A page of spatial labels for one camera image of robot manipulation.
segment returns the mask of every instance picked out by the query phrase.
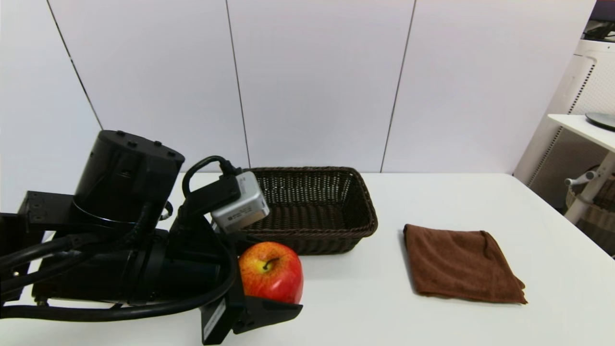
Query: round black object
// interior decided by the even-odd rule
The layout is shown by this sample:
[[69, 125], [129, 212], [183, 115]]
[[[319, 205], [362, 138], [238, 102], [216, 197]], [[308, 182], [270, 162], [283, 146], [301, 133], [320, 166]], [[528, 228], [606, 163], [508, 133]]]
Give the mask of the round black object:
[[123, 131], [101, 131], [73, 203], [86, 214], [125, 223], [136, 222], [149, 203], [158, 218], [184, 160], [160, 142]]
[[615, 115], [603, 113], [587, 113], [585, 114], [589, 123], [602, 127], [603, 129], [615, 131]]

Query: folded towel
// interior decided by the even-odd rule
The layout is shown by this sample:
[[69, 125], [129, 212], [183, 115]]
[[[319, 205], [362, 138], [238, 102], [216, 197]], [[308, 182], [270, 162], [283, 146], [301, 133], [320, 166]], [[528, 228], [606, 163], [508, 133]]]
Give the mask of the folded towel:
[[525, 285], [489, 233], [406, 225], [403, 234], [418, 294], [527, 304]]

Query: white table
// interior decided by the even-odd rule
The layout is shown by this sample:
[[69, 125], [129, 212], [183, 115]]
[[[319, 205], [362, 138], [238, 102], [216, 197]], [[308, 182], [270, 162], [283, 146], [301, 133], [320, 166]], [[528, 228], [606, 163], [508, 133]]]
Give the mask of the white table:
[[[197, 174], [193, 188], [216, 177]], [[363, 177], [378, 215], [376, 233], [344, 255], [302, 257], [299, 317], [231, 333], [224, 345], [615, 345], [615, 261], [517, 179]], [[171, 201], [177, 208], [181, 200], [176, 188]], [[527, 285], [529, 304], [417, 296], [408, 278], [405, 223], [489, 231]], [[112, 323], [0, 320], [0, 340], [2, 346], [197, 346], [200, 316], [193, 310]]]
[[583, 192], [566, 212], [565, 217], [572, 223], [577, 223], [585, 214], [609, 176], [615, 172], [615, 132], [592, 125], [584, 115], [549, 114], [549, 118], [577, 135], [609, 150], [605, 159], [596, 170], [598, 177], [587, 183]]

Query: sticker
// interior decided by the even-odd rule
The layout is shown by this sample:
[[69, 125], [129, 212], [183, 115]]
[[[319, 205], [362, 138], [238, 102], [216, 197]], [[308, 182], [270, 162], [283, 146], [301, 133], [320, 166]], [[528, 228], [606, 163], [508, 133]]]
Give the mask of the sticker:
[[218, 321], [220, 320], [220, 317], [222, 317], [222, 314], [224, 313], [225, 310], [226, 310], [226, 301], [224, 298], [222, 298], [222, 301], [220, 302], [220, 304], [218, 304], [218, 307], [216, 308], [216, 310], [214, 310], [212, 317], [209, 319], [209, 321], [207, 321], [207, 324], [203, 327], [203, 342], [207, 340], [207, 338], [209, 337], [209, 334], [212, 332], [216, 324], [218, 324]]

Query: black cable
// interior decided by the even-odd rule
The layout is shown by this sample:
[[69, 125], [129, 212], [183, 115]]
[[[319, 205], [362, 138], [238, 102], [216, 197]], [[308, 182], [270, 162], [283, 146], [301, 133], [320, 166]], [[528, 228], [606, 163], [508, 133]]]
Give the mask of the black cable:
[[24, 288], [29, 284], [34, 284], [39, 281], [50, 279], [56, 275], [66, 272], [70, 268], [75, 267], [77, 264], [85, 262], [91, 257], [91, 255], [79, 254], [74, 256], [73, 258], [62, 260], [61, 262], [49, 265], [48, 267], [40, 269], [37, 272], [23, 276], [17, 276], [9, 280], [4, 280], [2, 284], [0, 284], [0, 292], [2, 294], [5, 294], [10, 291]]
[[167, 213], [160, 215], [160, 221], [166, 220], [173, 215], [173, 205], [171, 204], [171, 202], [167, 201], [167, 204], [164, 205], [164, 209], [167, 211]]
[[92, 308], [60, 308], [32, 305], [12, 305], [2, 308], [0, 318], [39, 318], [42, 320], [72, 321], [72, 322], [109, 322], [135, 320], [137, 318], [156, 317], [185, 312], [203, 305], [215, 302], [231, 288], [237, 276], [236, 258], [224, 246], [228, 257], [229, 276], [214, 290], [184, 300], [151, 304], [140, 307], [92, 309]]
[[0, 257], [0, 270], [10, 270], [18, 265], [31, 262], [43, 256], [53, 254], [54, 252], [70, 250], [71, 247], [71, 240], [64, 237], [30, 246], [26, 249]]
[[218, 161], [220, 163], [220, 169], [222, 170], [222, 174], [224, 175], [237, 175], [240, 173], [240, 169], [236, 169], [235, 167], [233, 167], [231, 162], [223, 158], [222, 156], [214, 155], [209, 156], [208, 158], [204, 158], [186, 171], [186, 175], [184, 175], [184, 179], [181, 181], [181, 191], [184, 193], [184, 197], [187, 197], [190, 194], [190, 179], [192, 179], [192, 176], [199, 169], [215, 161]]
[[84, 252], [90, 253], [106, 253], [106, 252], [115, 252], [126, 249], [130, 247], [132, 244], [141, 240], [147, 232], [155, 229], [156, 224], [158, 223], [158, 216], [154, 216], [153, 214], [153, 205], [151, 203], [145, 203], [143, 208], [141, 209], [141, 214], [139, 215], [139, 219], [132, 227], [132, 229], [126, 233], [119, 240], [111, 243], [111, 244], [93, 244], [89, 246], [84, 246]]

